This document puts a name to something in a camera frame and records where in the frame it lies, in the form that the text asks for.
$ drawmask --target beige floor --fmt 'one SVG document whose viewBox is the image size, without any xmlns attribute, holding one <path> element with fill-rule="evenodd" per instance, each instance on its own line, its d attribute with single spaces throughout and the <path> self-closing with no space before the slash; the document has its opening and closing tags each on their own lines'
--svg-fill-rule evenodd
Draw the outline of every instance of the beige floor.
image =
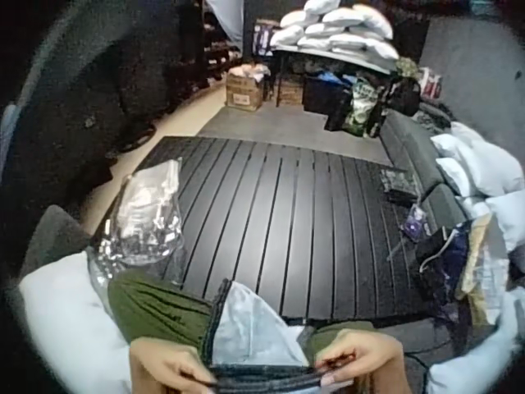
<svg viewBox="0 0 525 394">
<path fill-rule="evenodd" d="M 113 180 L 97 189 L 87 198 L 81 212 L 84 229 L 93 234 L 105 212 L 120 189 L 124 176 L 131 174 L 158 141 L 167 135 L 197 135 L 199 131 L 224 107 L 226 88 L 223 84 L 201 92 L 189 103 L 157 124 L 157 133 L 144 146 L 123 154 L 112 167 Z"/>
</svg>

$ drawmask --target clear plastic bag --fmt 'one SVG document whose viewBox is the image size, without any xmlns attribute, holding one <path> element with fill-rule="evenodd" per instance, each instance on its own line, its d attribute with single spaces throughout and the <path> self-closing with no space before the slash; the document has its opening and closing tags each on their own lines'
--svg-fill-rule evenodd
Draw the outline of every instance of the clear plastic bag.
<svg viewBox="0 0 525 394">
<path fill-rule="evenodd" d="M 128 176 L 98 248 L 89 251 L 91 281 L 110 313 L 107 285 L 119 272 L 139 268 L 176 286 L 184 281 L 179 169 L 180 160 L 169 160 Z"/>
</svg>

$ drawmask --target hand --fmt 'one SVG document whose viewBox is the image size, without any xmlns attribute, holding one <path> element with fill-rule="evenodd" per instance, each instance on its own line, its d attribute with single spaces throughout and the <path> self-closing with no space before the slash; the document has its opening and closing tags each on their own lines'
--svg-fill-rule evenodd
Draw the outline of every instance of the hand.
<svg viewBox="0 0 525 394">
<path fill-rule="evenodd" d="M 393 337 L 377 332 L 342 330 L 316 357 L 320 370 L 334 369 L 323 377 L 329 386 L 377 371 L 389 361 L 403 359 L 403 347 Z"/>
<path fill-rule="evenodd" d="M 130 346 L 131 381 L 134 394 L 166 392 L 205 394 L 215 378 L 206 370 L 195 348 L 169 341 L 139 338 Z"/>
</svg>

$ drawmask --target fingernail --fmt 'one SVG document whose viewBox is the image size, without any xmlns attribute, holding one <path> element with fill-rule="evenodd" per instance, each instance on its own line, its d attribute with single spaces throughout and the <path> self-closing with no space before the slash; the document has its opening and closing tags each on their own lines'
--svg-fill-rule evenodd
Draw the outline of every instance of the fingernail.
<svg viewBox="0 0 525 394">
<path fill-rule="evenodd" d="M 331 386 L 335 382 L 334 375 L 332 373 L 327 373 L 321 378 L 321 387 Z"/>
</svg>

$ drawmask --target gray rug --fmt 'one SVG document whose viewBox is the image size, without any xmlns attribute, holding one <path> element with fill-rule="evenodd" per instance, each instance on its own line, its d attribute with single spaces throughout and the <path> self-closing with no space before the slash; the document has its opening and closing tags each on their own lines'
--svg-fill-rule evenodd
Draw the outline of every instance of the gray rug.
<svg viewBox="0 0 525 394">
<path fill-rule="evenodd" d="M 391 165 L 379 138 L 358 138 L 342 131 L 324 131 L 326 116 L 301 107 L 265 103 L 256 112 L 224 107 L 199 132 L 199 137 L 231 138 L 283 144 L 336 153 Z"/>
</svg>

